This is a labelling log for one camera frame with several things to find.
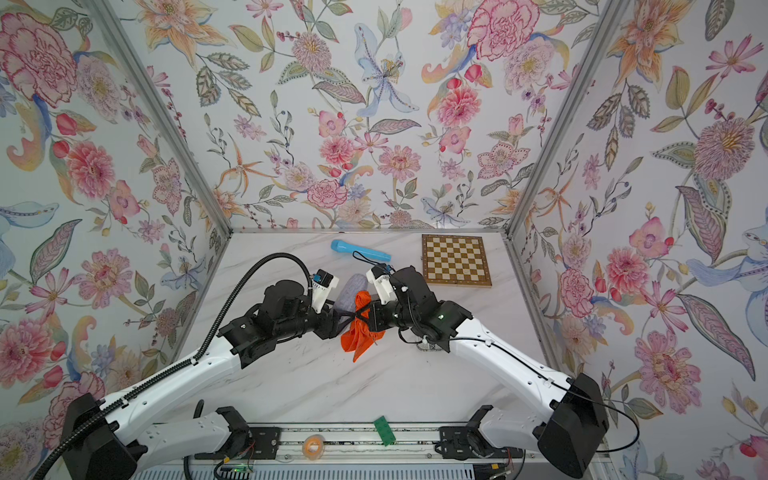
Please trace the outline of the orange fluffy cloth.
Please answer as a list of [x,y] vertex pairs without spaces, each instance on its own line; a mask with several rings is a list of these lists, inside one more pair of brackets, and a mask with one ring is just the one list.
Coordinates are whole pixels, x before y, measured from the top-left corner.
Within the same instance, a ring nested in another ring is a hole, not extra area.
[[[372,297],[368,291],[360,291],[356,298],[357,310],[370,308],[372,305]],[[342,350],[346,353],[353,354],[353,361],[357,362],[358,359],[376,342],[382,340],[385,336],[384,332],[372,332],[370,329],[365,330],[363,328],[348,328],[340,339],[340,345]]]

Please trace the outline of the purple eyeglass case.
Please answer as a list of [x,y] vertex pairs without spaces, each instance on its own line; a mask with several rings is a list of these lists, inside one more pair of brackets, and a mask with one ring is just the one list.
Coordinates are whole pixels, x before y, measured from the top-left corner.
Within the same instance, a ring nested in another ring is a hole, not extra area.
[[368,281],[363,274],[352,275],[344,284],[335,300],[333,310],[340,314],[353,314],[356,310],[356,298],[360,291],[368,290]]

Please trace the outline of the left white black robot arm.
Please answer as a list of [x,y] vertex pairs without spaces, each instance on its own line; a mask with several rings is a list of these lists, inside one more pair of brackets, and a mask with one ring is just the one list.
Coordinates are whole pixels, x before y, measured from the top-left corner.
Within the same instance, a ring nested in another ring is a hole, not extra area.
[[328,296],[339,281],[320,271],[312,293],[295,281],[268,287],[261,303],[214,335],[203,355],[190,354],[114,397],[87,394],[69,407],[61,445],[74,479],[129,479],[153,466],[196,454],[235,458],[257,441],[243,416],[221,406],[176,423],[161,418],[204,389],[240,373],[278,344],[314,332],[331,338],[338,328]]

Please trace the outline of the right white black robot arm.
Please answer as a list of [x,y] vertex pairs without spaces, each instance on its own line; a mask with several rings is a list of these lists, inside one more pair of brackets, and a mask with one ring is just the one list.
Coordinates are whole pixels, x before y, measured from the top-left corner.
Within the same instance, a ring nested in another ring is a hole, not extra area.
[[493,333],[461,305],[440,300],[413,267],[390,272],[373,266],[376,291],[360,318],[372,332],[405,329],[467,360],[511,390],[518,405],[489,407],[473,427],[490,446],[535,450],[563,474],[580,479],[609,430],[597,382],[538,362]]

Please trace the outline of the blue cylindrical case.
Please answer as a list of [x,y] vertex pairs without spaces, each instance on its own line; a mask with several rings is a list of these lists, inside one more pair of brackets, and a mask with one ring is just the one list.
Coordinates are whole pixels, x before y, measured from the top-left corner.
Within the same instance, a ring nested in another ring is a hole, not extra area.
[[337,253],[348,253],[348,254],[358,253],[363,257],[376,262],[388,263],[391,261],[390,254],[387,254],[379,250],[367,248],[367,247],[353,245],[339,239],[333,240],[331,242],[331,249]]

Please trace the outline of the wooden chessboard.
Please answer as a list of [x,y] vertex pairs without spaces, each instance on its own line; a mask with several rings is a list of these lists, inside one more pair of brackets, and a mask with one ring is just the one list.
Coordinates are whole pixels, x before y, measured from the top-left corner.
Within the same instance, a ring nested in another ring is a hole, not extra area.
[[480,236],[423,234],[422,274],[431,284],[492,286],[485,245]]

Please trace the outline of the green plastic block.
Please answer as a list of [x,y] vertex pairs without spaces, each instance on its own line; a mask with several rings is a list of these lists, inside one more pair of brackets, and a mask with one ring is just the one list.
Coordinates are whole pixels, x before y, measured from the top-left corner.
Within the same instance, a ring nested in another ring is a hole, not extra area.
[[395,433],[385,416],[378,417],[373,422],[373,425],[381,443],[384,446],[391,446],[396,443]]

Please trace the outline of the orange tape roll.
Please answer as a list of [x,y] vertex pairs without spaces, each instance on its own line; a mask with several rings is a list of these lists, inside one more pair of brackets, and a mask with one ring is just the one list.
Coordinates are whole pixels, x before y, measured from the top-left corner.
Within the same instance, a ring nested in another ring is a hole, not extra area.
[[322,435],[309,436],[302,444],[302,454],[310,461],[319,460],[325,451],[325,439]]

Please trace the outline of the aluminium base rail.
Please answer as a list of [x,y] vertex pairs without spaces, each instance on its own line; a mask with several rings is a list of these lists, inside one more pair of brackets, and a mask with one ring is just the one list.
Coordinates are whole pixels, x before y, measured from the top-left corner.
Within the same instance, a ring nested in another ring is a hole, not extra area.
[[[129,432],[111,422],[107,430],[127,454],[130,474],[191,456],[196,460],[226,461],[337,461],[406,462],[446,461],[495,463],[520,460],[535,450],[494,448],[474,429],[475,421],[455,424],[393,423],[396,443],[384,446],[372,424],[239,424],[210,415],[178,423],[160,423]],[[312,435],[325,439],[323,456],[316,461],[302,454]]]

